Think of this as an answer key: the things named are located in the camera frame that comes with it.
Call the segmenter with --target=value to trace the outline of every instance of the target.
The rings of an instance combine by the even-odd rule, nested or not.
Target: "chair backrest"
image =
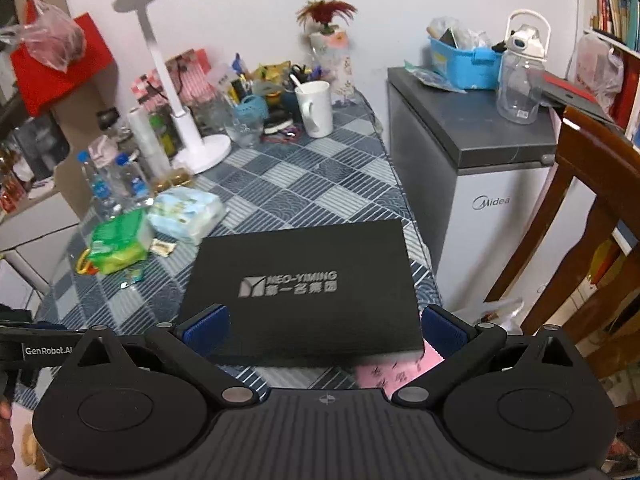
[[[574,178],[595,194],[584,234],[565,255],[551,281],[522,323],[533,334],[589,272],[597,247],[622,220],[640,237],[640,154],[621,137],[574,108],[567,108],[556,151],[555,175],[532,223],[502,274],[487,295],[497,301],[514,282],[536,251],[556,216]],[[562,326],[577,343],[599,329],[621,302],[640,288],[640,244],[632,249],[620,273],[596,291]],[[640,334],[613,338],[587,357],[597,377],[606,377],[640,357]]]

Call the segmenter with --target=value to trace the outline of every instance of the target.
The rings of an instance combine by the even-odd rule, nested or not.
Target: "hand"
[[[15,461],[14,430],[11,429],[11,405],[0,402],[0,480],[17,480],[18,475],[12,467]]]

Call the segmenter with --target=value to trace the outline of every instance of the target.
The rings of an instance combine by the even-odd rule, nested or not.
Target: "flower vase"
[[[309,41],[322,67],[322,79],[331,85],[332,102],[352,97],[354,88],[347,32],[340,28],[329,35],[314,32],[309,35]]]

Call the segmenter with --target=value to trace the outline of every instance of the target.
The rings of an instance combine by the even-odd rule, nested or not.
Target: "gray freezer top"
[[[532,124],[515,124],[498,114],[493,90],[458,94],[428,88],[404,68],[389,68],[387,75],[389,84],[459,169],[540,163],[545,155],[546,165],[548,156],[556,152],[556,136],[546,108],[540,109]]]

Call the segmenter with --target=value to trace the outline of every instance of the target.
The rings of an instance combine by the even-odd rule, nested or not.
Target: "silver bolt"
[[[244,386],[232,386],[231,388],[227,388],[224,392],[222,392],[222,398],[225,399],[226,402],[241,404],[253,399],[254,391],[250,390],[249,388],[245,388]]]
[[[405,402],[424,402],[429,392],[420,386],[405,386],[398,391],[398,397]]]

